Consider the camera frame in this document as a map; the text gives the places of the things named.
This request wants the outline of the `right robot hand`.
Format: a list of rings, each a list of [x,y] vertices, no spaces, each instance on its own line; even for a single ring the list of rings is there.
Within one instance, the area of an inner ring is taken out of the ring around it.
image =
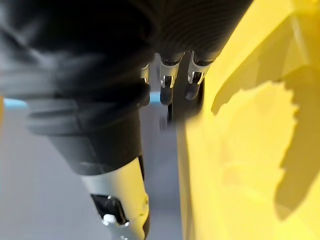
[[[0,94],[29,106],[28,128],[47,137],[84,182],[102,222],[144,240],[140,107],[148,65],[161,57],[161,102],[192,52],[186,97],[197,95],[249,0],[3,0]]]

